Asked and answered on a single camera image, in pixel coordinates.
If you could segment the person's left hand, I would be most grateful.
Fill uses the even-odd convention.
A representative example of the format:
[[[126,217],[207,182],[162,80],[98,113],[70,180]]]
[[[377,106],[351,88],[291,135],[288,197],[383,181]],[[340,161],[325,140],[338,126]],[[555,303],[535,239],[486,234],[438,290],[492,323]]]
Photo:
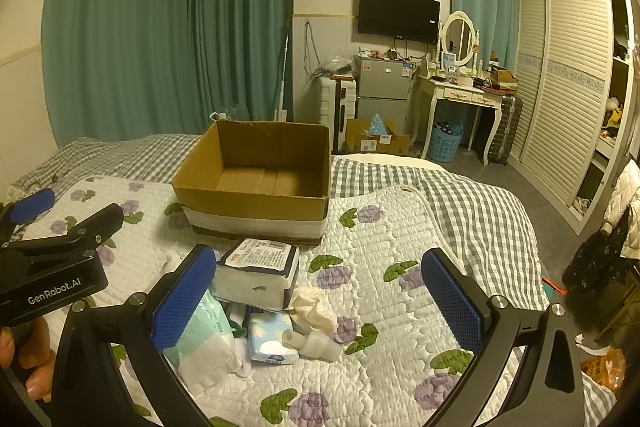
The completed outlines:
[[[35,401],[50,403],[52,399],[55,352],[50,346],[50,332],[47,321],[36,317],[29,322],[26,336],[18,343],[12,329],[1,326],[1,367],[11,366],[14,355],[18,363],[30,374],[26,381],[27,394]]]

